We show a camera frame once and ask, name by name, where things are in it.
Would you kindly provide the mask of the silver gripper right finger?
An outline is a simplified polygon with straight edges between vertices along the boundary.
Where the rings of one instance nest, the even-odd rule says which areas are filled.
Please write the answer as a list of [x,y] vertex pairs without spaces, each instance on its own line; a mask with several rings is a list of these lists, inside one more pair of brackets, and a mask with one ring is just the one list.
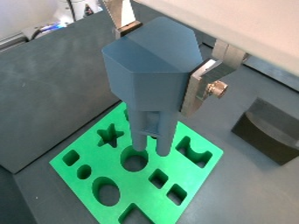
[[191,73],[189,87],[182,103],[182,114],[191,116],[210,95],[221,98],[229,85],[221,80],[235,72],[247,53],[221,39],[217,40],[211,56]]

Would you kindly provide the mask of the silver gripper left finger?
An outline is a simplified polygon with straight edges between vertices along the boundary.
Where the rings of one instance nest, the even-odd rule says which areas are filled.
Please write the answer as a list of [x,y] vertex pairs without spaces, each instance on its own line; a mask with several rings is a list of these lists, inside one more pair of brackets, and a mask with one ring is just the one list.
[[103,0],[103,3],[117,27],[117,38],[121,39],[143,23],[137,20],[131,0]]

